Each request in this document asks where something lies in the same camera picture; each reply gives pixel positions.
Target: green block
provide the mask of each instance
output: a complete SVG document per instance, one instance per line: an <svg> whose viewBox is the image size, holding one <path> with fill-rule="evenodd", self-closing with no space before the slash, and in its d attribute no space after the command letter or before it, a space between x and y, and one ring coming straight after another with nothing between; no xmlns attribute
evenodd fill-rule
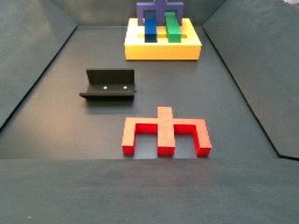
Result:
<svg viewBox="0 0 299 224"><path fill-rule="evenodd" d="M181 43L181 29L173 12L164 13L164 25L169 43Z"/></svg>

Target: blue block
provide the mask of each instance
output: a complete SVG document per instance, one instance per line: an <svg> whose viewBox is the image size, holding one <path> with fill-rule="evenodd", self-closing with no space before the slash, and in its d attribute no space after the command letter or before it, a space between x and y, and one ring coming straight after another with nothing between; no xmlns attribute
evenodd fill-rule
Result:
<svg viewBox="0 0 299 224"><path fill-rule="evenodd" d="M144 42L156 43L156 19L154 17L144 18Z"/></svg>
<svg viewBox="0 0 299 224"><path fill-rule="evenodd" d="M154 18L154 11L146 10L144 12L144 18Z"/></svg>

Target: dark gray wall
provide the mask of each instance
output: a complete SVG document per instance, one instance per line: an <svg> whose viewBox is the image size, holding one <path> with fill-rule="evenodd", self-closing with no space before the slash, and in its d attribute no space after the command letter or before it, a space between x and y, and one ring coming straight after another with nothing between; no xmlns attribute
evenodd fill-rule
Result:
<svg viewBox="0 0 299 224"><path fill-rule="evenodd" d="M136 3L150 0L52 0L70 15L78 25L125 26L126 20L136 17ZM184 16L194 25L201 25L226 0L188 0Z"/></svg>
<svg viewBox="0 0 299 224"><path fill-rule="evenodd" d="M299 10L228 0L202 27L277 152L299 158Z"/></svg>
<svg viewBox="0 0 299 224"><path fill-rule="evenodd" d="M0 1L0 127L74 27L48 0Z"/></svg>
<svg viewBox="0 0 299 224"><path fill-rule="evenodd" d="M1 159L0 223L295 224L297 172L281 159Z"/></svg>

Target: gray floor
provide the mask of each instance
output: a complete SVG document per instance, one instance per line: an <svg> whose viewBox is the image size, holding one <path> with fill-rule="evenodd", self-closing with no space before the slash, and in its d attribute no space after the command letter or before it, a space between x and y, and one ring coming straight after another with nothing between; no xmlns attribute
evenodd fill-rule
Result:
<svg viewBox="0 0 299 224"><path fill-rule="evenodd" d="M201 28L198 61L125 61L121 27L80 27L0 135L0 158L124 158L121 137L128 116L154 117L157 106L173 116L202 118L209 158L275 158L248 106ZM129 103L92 102L86 68L133 68ZM156 158L156 139L140 135L134 158ZM176 137L174 158L196 158L190 136Z"/></svg>
<svg viewBox="0 0 299 224"><path fill-rule="evenodd" d="M77 29L0 135L0 223L297 223L299 164L276 157L197 32L198 61L125 62L125 29ZM130 105L78 97L88 67L134 68ZM177 136L188 159L121 159L125 117L157 106L206 120L208 158ZM134 158L156 158L153 136L137 138Z"/></svg>

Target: yellow block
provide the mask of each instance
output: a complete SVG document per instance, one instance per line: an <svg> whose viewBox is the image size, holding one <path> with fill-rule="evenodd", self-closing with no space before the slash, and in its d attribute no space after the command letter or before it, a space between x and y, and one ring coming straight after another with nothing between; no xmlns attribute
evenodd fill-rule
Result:
<svg viewBox="0 0 299 224"><path fill-rule="evenodd" d="M137 25L136 18L129 18L125 32L126 60L197 60L201 42L192 22L181 20L181 43L168 43L165 27L157 26L157 43L145 43L145 28Z"/></svg>

